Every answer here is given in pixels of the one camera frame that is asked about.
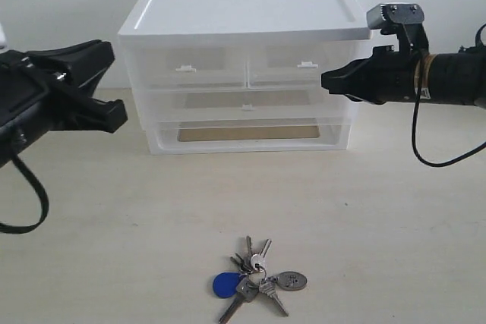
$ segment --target tabletop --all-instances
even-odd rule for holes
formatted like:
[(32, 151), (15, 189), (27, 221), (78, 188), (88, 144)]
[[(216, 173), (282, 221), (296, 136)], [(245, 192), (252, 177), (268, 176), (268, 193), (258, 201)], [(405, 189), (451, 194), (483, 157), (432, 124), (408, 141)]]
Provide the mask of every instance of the tabletop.
[[(23, 153), (51, 212), (0, 236), (0, 318), (9, 324), (213, 323), (229, 257), (271, 238), (269, 273), (303, 291), (244, 304), (230, 323), (479, 323), (486, 306), (486, 153), (449, 168), (410, 147), (412, 106), (361, 105), (349, 149), (151, 156), (130, 90), (116, 134), (50, 132)], [(424, 105), (418, 144), (443, 160), (486, 139), (486, 112)], [(0, 220), (28, 224), (38, 202), (0, 170)]]

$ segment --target drawer unit lid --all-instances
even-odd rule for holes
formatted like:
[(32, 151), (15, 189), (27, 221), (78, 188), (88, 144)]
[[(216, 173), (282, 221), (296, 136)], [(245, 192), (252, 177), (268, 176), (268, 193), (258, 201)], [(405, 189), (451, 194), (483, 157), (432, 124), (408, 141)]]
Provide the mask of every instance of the drawer unit lid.
[(122, 42), (162, 46), (369, 39), (356, 0), (138, 0)]

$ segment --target white table surface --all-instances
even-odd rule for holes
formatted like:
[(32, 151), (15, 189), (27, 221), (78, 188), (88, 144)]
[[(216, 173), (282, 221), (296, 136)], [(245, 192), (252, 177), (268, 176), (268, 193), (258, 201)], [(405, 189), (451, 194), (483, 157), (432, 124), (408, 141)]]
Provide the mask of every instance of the white table surface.
[[(272, 273), (308, 287), (245, 304), (231, 323), (483, 323), (486, 153), (421, 165), (411, 105), (363, 105), (347, 151), (150, 156), (130, 92), (115, 135), (51, 132), (23, 157), (50, 193), (46, 223), (0, 235), (0, 322), (212, 323), (210, 290), (228, 257), (273, 239)], [(427, 105), (419, 144), (445, 159), (486, 139), (481, 109)], [(27, 224), (38, 202), (0, 170), (0, 220)]]

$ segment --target white plastic drawer unit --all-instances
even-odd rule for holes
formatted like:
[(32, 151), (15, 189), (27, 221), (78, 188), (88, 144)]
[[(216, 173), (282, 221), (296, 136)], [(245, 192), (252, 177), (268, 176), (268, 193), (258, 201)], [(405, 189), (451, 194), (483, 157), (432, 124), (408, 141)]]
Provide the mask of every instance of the white plastic drawer unit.
[(139, 0), (118, 35), (152, 153), (348, 145), (320, 75), (371, 54), (356, 0)]

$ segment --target blue key fob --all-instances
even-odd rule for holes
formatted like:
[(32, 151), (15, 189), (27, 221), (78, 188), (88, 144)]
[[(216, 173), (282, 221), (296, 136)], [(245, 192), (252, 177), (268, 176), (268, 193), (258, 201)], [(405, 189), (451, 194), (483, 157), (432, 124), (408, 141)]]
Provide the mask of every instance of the blue key fob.
[(236, 294), (236, 286), (245, 275), (237, 272), (223, 272), (213, 280), (213, 291), (217, 297), (227, 299)]

